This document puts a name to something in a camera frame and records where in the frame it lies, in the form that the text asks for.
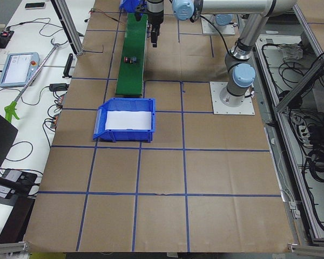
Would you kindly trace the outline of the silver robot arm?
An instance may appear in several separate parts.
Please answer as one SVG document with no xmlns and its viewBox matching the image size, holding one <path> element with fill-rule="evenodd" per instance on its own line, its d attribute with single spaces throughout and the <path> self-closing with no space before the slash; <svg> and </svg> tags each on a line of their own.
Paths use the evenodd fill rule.
<svg viewBox="0 0 324 259">
<path fill-rule="evenodd" d="M 270 17 L 281 15 L 289 11 L 295 1 L 171 1 L 171 9 L 175 19 L 179 22 L 190 20 L 196 23 L 199 19 L 213 25 L 210 16 L 216 15 L 247 15 L 248 19 L 243 22 L 237 19 L 239 37 L 233 42 L 232 47 L 224 44 L 225 66 L 220 71 L 211 73 L 216 65 L 196 62 L 194 70 L 190 74 L 183 75 L 181 72 L 173 72 L 171 65 L 175 62 L 171 58 L 172 47 L 158 57 L 157 64 L 166 65 L 166 69 L 145 68 L 144 79 L 156 81 L 185 81 L 190 83 L 225 79 L 229 74 L 229 62 L 241 64 L 251 57 L 252 48 L 257 41 L 261 29 Z"/>
<path fill-rule="evenodd" d="M 180 21 L 189 19 L 195 22 L 200 18 L 203 8 L 203 1 L 171 1 L 173 15 Z M 164 21 L 164 1 L 140 1 L 135 8 L 134 15 L 136 21 L 140 21 L 143 14 L 147 15 L 148 23 L 152 26 L 159 26 Z M 211 22 L 216 25 L 228 25 L 233 18 L 233 14 L 212 14 Z"/>
</svg>

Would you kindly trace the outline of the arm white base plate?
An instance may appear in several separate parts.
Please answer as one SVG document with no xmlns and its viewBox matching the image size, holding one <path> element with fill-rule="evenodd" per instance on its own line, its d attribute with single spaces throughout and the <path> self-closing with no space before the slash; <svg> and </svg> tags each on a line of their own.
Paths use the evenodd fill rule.
<svg viewBox="0 0 324 259">
<path fill-rule="evenodd" d="M 249 90 L 241 97 L 227 91 L 227 82 L 210 82 L 213 113 L 216 115 L 255 115 Z"/>
<path fill-rule="evenodd" d="M 218 29 L 223 36 L 234 36 L 234 23 L 233 14 L 211 14 L 204 15 L 214 26 L 212 26 L 207 20 L 201 18 L 202 33 L 203 35 L 216 35 Z"/>
</svg>

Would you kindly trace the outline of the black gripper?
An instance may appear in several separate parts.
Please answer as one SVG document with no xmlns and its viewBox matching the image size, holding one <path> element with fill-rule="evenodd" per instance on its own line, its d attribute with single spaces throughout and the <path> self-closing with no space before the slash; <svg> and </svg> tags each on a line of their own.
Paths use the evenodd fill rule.
<svg viewBox="0 0 324 259">
<path fill-rule="evenodd" d="M 149 12 L 148 23 L 151 25 L 151 43 L 152 47 L 157 47 L 158 37 L 160 35 L 160 25 L 164 21 L 163 12 Z"/>
<path fill-rule="evenodd" d="M 138 5 L 135 8 L 134 17 L 136 21 L 141 21 L 141 18 L 147 12 L 146 0 L 139 1 Z"/>
</svg>

